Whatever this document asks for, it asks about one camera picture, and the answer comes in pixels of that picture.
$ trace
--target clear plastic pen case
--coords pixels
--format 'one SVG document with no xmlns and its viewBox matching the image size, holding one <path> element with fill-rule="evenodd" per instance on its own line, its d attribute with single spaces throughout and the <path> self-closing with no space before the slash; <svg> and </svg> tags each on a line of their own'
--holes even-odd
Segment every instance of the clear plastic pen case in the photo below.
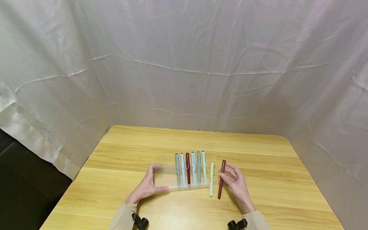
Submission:
<svg viewBox="0 0 368 230">
<path fill-rule="evenodd" d="M 203 167 L 196 168 L 196 180 L 193 180 L 192 168 L 190 168 L 190 184 L 188 184 L 188 174 L 186 167 L 184 166 L 184 174 L 185 174 L 185 183 L 183 182 L 183 171 L 181 165 L 179 165 L 179 170 L 177 170 L 176 165 L 168 164 L 160 167 L 156 167 L 154 169 L 153 183 L 155 186 L 168 186 L 169 191 L 180 191 L 187 189 L 196 189 L 196 188 L 206 188 L 209 187 L 209 181 L 204 181 L 203 177 Z M 198 169 L 200 170 L 200 182 L 198 181 Z"/>
</svg>

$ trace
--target pen holder tray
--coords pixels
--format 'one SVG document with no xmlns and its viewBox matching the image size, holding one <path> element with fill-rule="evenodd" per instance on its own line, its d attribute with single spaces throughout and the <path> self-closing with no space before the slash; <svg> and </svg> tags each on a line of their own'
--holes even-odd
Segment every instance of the pen holder tray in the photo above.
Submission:
<svg viewBox="0 0 368 230">
<path fill-rule="evenodd" d="M 185 184 L 184 184 L 181 165 L 180 165 L 180 169 L 179 169 L 180 185 L 178 185 L 176 166 L 174 164 L 162 165 L 154 169 L 153 183 L 155 186 L 168 186 L 169 191 L 180 191 L 180 190 L 209 187 L 209 181 L 208 181 L 209 177 L 207 176 L 207 181 L 204 181 L 203 168 L 200 167 L 199 169 L 201 172 L 201 182 L 198 183 L 198 181 L 196 181 L 196 183 L 194 184 L 193 173 L 191 171 L 190 173 L 191 183 L 188 184 L 187 170 L 185 170 Z"/>
</svg>

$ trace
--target red pen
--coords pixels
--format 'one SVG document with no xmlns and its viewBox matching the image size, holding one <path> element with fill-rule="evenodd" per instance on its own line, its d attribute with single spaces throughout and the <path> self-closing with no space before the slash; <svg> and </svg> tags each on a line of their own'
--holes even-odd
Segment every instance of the red pen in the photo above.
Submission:
<svg viewBox="0 0 368 230">
<path fill-rule="evenodd" d="M 222 160 L 222 166 L 221 166 L 221 172 L 225 173 L 225 167 L 226 167 L 226 160 Z M 220 177 L 220 186 L 219 186 L 219 194 L 217 195 L 217 199 L 221 199 L 221 192 L 222 192 L 222 184 L 224 183 L 224 180 L 222 177 Z"/>
<path fill-rule="evenodd" d="M 186 162 L 185 164 L 187 165 L 187 177 L 188 177 L 188 184 L 190 184 L 190 162 L 189 162 L 189 153 L 185 154 L 185 158 L 186 158 Z"/>
</svg>

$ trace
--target pen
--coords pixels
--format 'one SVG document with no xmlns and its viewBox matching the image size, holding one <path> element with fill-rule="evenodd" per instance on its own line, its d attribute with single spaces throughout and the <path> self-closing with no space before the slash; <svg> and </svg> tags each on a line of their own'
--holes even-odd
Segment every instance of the pen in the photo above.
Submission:
<svg viewBox="0 0 368 230">
<path fill-rule="evenodd" d="M 187 166 L 187 178 L 188 178 L 188 184 L 190 184 L 190 162 L 189 162 L 189 153 L 185 154 L 185 158 L 186 158 L 186 166 Z"/>
<path fill-rule="evenodd" d="M 202 151 L 202 168 L 203 168 L 203 180 L 207 184 L 207 172 L 206 172 L 206 154 Z"/>
<path fill-rule="evenodd" d="M 222 173 L 225 173 L 225 167 L 226 167 L 226 160 L 222 160 L 222 166 L 221 166 Z M 222 191 L 223 183 L 224 183 L 224 180 L 222 179 L 222 177 L 220 177 L 219 194 L 217 195 L 217 199 L 221 199 L 221 191 Z"/>
<path fill-rule="evenodd" d="M 176 168 L 176 179 L 178 180 L 178 185 L 180 185 L 180 166 L 179 166 L 179 154 L 175 154 L 175 168 Z"/>
<path fill-rule="evenodd" d="M 184 153 L 180 154 L 181 160 L 181 177 L 183 178 L 183 185 L 185 185 L 185 164 L 184 164 Z"/>
<path fill-rule="evenodd" d="M 209 196 L 213 197 L 213 177 L 215 175 L 215 163 L 211 162 L 211 174 L 209 176 Z"/>
<path fill-rule="evenodd" d="M 197 152 L 197 182 L 200 183 L 201 182 L 201 153 Z"/>
<path fill-rule="evenodd" d="M 197 173 L 195 172 L 196 168 L 195 168 L 195 155 L 194 155 L 194 152 L 192 152 L 191 158 L 192 158 L 193 184 L 196 184 L 197 183 Z"/>
</svg>

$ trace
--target wood grain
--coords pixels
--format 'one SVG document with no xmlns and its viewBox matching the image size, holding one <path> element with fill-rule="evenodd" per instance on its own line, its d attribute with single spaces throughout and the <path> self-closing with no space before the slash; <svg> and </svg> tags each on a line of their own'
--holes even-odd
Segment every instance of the wood grain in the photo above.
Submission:
<svg viewBox="0 0 368 230">
<path fill-rule="evenodd" d="M 107 229 L 148 164 L 173 164 L 174 153 L 201 150 L 216 169 L 222 159 L 239 167 L 271 229 L 343 229 L 283 137 L 132 126 L 108 130 L 41 229 Z M 215 183 L 213 193 L 217 190 Z M 138 208 L 150 221 L 149 230 L 223 230 L 241 218 L 227 186 L 221 200 L 202 188 L 156 195 Z"/>
</svg>

